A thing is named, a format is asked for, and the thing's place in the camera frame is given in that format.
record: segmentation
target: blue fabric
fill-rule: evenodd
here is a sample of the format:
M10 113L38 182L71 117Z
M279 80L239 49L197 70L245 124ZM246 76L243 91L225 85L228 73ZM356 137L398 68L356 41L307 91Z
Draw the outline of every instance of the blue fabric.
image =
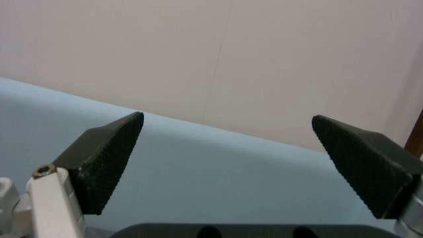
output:
M53 161L84 130L132 111L0 78L0 176L23 192L32 170ZM116 190L101 216L86 216L89 226L313 223L393 230L393 221L372 217L324 153L145 116Z

